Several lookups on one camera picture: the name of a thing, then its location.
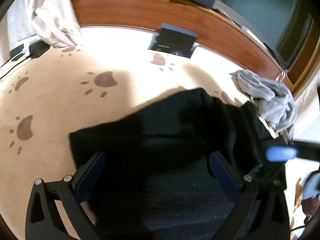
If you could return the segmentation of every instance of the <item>black fabric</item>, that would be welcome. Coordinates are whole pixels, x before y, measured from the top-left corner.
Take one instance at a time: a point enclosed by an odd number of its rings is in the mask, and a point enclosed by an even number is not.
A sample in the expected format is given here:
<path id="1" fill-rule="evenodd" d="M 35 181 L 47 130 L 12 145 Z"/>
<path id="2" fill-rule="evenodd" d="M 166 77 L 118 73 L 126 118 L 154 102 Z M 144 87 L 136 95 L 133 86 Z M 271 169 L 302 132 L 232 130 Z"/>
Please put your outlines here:
<path id="1" fill-rule="evenodd" d="M 106 239 L 210 239 L 233 208 L 208 169 L 215 150 L 243 175 L 286 187 L 284 163 L 265 158 L 283 138 L 271 138 L 250 102 L 226 105 L 203 89 L 69 137 L 77 168 L 97 150 L 108 155 L 89 199 Z"/>

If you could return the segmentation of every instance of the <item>gray towel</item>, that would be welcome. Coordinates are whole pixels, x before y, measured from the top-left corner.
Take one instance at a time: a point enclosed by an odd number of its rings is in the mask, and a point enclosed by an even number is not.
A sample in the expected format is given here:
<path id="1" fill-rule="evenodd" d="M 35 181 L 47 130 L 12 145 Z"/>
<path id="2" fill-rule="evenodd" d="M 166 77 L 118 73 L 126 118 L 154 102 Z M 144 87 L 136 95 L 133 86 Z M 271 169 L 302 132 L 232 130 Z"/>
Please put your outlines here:
<path id="1" fill-rule="evenodd" d="M 280 81 L 261 78 L 250 70 L 238 70 L 230 75 L 238 79 L 239 87 L 250 96 L 260 116 L 275 132 L 288 132 L 293 137 L 297 109 L 290 90 Z"/>

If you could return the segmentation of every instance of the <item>blue pad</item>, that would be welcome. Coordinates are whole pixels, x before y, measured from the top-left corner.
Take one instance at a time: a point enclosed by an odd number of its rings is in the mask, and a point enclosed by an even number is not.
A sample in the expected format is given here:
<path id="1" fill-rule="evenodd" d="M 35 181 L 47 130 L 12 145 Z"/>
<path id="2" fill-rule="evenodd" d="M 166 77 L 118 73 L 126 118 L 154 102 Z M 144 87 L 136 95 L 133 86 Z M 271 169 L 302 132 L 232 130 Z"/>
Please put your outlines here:
<path id="1" fill-rule="evenodd" d="M 94 186 L 100 178 L 107 163 L 107 156 L 100 152 L 93 161 L 87 172 L 82 176 L 81 180 L 76 185 L 75 198 L 78 203 L 87 201 Z"/>
<path id="2" fill-rule="evenodd" d="M 285 162 L 297 157 L 298 153 L 295 146 L 270 146 L 266 150 L 266 157 L 270 162 Z"/>
<path id="3" fill-rule="evenodd" d="M 209 166 L 222 186 L 228 200 L 237 203 L 240 200 L 241 185 L 239 185 L 229 171 L 228 167 L 231 168 L 230 164 L 223 163 L 223 160 L 216 153 L 211 153 L 209 156 Z"/>

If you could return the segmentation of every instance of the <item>paw print pattern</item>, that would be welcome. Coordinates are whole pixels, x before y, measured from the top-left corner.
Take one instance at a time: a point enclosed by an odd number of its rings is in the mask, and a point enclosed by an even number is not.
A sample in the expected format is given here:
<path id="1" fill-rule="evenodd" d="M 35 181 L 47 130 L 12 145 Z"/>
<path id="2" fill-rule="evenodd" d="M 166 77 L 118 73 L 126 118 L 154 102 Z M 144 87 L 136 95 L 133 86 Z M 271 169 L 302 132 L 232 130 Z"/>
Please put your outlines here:
<path id="1" fill-rule="evenodd" d="M 11 84 L 11 86 L 14 86 L 14 91 L 18 91 L 19 90 L 19 88 L 25 83 L 25 82 L 27 82 L 28 81 L 28 77 L 23 77 L 23 78 L 21 78 L 20 79 L 20 76 L 18 76 L 18 81 L 17 81 L 17 83 L 16 84 Z"/>
<path id="2" fill-rule="evenodd" d="M 75 49 L 76 49 L 76 46 L 70 46 L 70 47 L 67 47 L 67 48 L 63 49 L 62 52 L 63 52 L 63 53 L 72 52 L 72 51 L 74 51 Z"/>
<path id="3" fill-rule="evenodd" d="M 231 98 L 227 95 L 225 91 L 221 92 L 221 97 L 228 105 L 234 105 L 234 102 L 231 100 Z"/>
<path id="4" fill-rule="evenodd" d="M 153 61 L 150 61 L 150 63 L 154 64 L 154 65 L 159 65 L 159 66 L 164 66 L 166 65 L 166 61 L 164 59 L 164 57 L 162 57 L 160 54 L 155 53 L 153 55 Z"/>
<path id="5" fill-rule="evenodd" d="M 21 122 L 18 124 L 16 134 L 17 134 L 17 138 L 20 141 L 26 141 L 26 140 L 30 140 L 32 138 L 32 136 L 33 136 L 33 133 L 31 130 L 32 119 L 33 119 L 33 116 L 29 115 L 26 118 L 22 119 Z M 10 129 L 9 133 L 13 134 L 14 130 Z M 14 146 L 14 144 L 15 144 L 15 141 L 12 141 L 10 143 L 9 148 L 12 148 Z M 19 155 L 21 153 L 21 151 L 22 151 L 22 146 L 19 146 L 17 154 Z"/>
<path id="6" fill-rule="evenodd" d="M 88 75 L 94 75 L 93 72 L 87 72 Z M 97 75 L 95 78 L 94 78 L 94 84 L 98 87 L 104 87 L 104 88 L 108 88 L 108 87 L 114 87 L 118 84 L 117 81 L 115 81 L 112 77 L 112 74 L 113 72 L 112 71 L 106 71 L 106 72 L 103 72 L 103 73 L 100 73 L 99 75 Z M 90 82 L 89 81 L 83 81 L 81 82 L 80 84 L 81 85 L 87 85 L 89 84 Z M 92 88 L 90 88 L 89 90 L 87 90 L 84 94 L 85 95 L 89 95 L 91 92 L 93 91 Z M 105 96 L 107 95 L 107 91 L 103 91 L 101 94 L 100 94 L 100 97 L 101 98 L 104 98 Z"/>

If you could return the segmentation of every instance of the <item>wooden furniture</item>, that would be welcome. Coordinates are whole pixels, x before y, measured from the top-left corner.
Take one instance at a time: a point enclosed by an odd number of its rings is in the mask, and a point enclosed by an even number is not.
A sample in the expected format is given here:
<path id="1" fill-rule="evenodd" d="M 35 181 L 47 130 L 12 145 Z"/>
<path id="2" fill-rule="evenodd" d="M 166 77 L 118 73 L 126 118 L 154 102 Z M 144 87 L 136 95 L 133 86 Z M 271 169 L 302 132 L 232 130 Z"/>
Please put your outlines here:
<path id="1" fill-rule="evenodd" d="M 318 64 L 320 55 L 319 37 L 319 25 L 313 21 L 312 26 L 309 29 L 308 36 L 288 71 L 288 77 L 293 84 L 292 93 L 298 91 L 307 79 L 309 73 Z"/>
<path id="2" fill-rule="evenodd" d="M 189 0 L 71 0 L 80 26 L 114 25 L 158 31 L 161 23 L 198 34 L 197 42 L 261 77 L 282 69 L 251 36 L 222 15 Z M 283 83 L 292 90 L 285 76 Z"/>

